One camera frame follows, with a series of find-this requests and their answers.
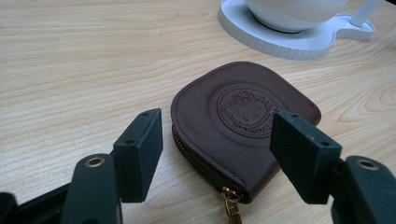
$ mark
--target leather surface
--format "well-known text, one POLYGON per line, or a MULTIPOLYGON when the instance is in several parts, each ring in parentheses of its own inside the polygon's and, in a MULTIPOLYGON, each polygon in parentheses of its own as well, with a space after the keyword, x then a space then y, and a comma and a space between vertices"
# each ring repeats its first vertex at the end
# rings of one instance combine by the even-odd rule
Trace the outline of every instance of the leather surface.
POLYGON ((318 107, 274 71, 228 63, 194 80, 171 106, 182 146, 223 187, 250 203, 279 170, 269 150, 272 111, 289 110, 318 124, 318 107))

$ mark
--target metal zipper tab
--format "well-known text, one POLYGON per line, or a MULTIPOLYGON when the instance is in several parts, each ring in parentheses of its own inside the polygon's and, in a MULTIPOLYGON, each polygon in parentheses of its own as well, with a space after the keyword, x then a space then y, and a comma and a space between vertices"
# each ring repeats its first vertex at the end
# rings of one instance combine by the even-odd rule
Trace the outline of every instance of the metal zipper tab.
POLYGON ((242 224, 241 215, 238 213, 238 201, 240 199, 239 195, 237 195, 235 191, 226 187, 223 187, 221 195, 225 201, 225 211, 228 216, 229 223, 242 224))

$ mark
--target stitching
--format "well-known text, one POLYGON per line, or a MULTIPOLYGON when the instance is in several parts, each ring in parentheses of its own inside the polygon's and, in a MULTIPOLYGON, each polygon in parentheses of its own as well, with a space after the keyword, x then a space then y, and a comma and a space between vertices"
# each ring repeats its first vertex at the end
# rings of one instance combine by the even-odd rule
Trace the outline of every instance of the stitching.
MULTIPOLYGON (((184 91, 182 91, 178 97, 177 97, 177 101, 176 101, 176 105, 175 105, 175 109, 177 111, 177 106, 178 106, 178 99, 181 97, 181 95, 183 95, 187 90, 189 90, 192 86, 197 85, 198 83, 200 83, 201 81, 205 80, 206 78, 210 77, 210 75, 217 73, 219 70, 222 70, 224 68, 230 67, 231 65, 234 65, 235 63, 229 63, 229 64, 225 64, 219 68, 216 68, 214 70, 212 70, 211 72, 207 73, 204 77, 200 78, 200 80, 198 80, 196 83, 194 83, 193 85, 190 85, 187 89, 185 89, 184 91)), ((207 157, 209 157, 210 159, 212 159, 215 163, 217 163, 219 166, 221 166, 222 168, 224 168, 225 170, 229 171, 230 173, 232 173, 234 176, 238 177, 242 182, 244 182, 245 184, 247 183, 244 179, 242 179, 237 173, 231 171, 230 169, 228 169, 227 167, 225 167, 223 164, 219 163, 218 161, 216 161, 215 159, 213 159, 210 155, 208 155, 205 151, 203 151, 200 147, 196 146, 188 136, 186 136, 187 139, 189 139, 189 141, 196 147, 198 148, 200 151, 202 151, 207 157)))

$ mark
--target wood grain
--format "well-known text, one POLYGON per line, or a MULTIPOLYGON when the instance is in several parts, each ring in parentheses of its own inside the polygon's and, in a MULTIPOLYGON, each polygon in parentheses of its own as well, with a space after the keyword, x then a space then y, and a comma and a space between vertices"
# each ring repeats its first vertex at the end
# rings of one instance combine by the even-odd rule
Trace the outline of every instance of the wood grain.
MULTIPOLYGON (((295 62, 234 40, 219 4, 1 1, 0 190, 24 203, 60 187, 80 159, 108 153, 137 114, 159 107, 164 151, 147 201, 123 205, 124 223, 226 223, 220 195, 177 151, 169 109, 185 85, 234 61, 267 66, 314 101, 342 158, 396 174, 396 6, 375 11, 368 42, 338 39, 323 58, 295 62)), ((246 223, 332 223, 331 202, 304 204, 280 172, 240 213, 246 223)))

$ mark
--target white saucer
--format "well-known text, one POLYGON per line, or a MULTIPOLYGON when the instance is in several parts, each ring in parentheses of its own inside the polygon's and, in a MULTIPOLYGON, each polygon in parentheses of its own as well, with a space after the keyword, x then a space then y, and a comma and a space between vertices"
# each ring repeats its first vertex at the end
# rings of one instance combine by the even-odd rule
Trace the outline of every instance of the white saucer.
POLYGON ((337 14, 329 21, 297 34, 285 34, 263 26, 254 17, 245 0, 222 0, 219 22, 239 42, 278 58, 313 60, 325 55, 337 37, 365 41, 375 27, 366 21, 362 27, 349 21, 349 14, 337 14))

